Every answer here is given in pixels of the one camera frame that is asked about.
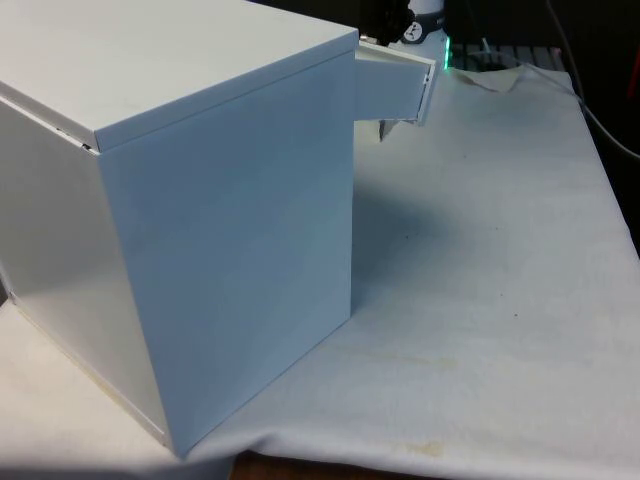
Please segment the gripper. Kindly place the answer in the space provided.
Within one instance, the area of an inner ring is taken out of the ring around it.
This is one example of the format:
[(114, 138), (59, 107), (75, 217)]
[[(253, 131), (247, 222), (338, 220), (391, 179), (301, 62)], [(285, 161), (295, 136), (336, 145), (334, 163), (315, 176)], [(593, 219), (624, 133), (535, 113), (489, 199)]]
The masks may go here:
[[(367, 36), (379, 45), (397, 42), (414, 21), (409, 3), (409, 0), (368, 1)], [(395, 126), (395, 120), (380, 120), (378, 141), (384, 141)]]

